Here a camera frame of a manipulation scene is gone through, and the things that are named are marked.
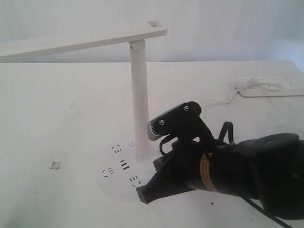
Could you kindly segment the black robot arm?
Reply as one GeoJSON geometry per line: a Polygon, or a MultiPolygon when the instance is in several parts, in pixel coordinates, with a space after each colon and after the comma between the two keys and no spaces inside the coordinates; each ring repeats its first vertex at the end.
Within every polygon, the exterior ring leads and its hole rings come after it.
{"type": "Polygon", "coordinates": [[[154,161],[156,173],[137,188],[141,202],[204,190],[258,200],[269,217],[304,217],[304,142],[279,133],[235,145],[175,142],[154,161]]]}

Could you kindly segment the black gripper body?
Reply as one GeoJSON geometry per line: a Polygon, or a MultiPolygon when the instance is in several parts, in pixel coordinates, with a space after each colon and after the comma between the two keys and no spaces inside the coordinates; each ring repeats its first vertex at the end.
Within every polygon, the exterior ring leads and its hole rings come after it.
{"type": "Polygon", "coordinates": [[[227,143],[216,140],[207,145],[203,141],[175,141],[172,150],[156,159],[156,172],[176,176],[192,190],[228,192],[222,155],[227,143]]]}

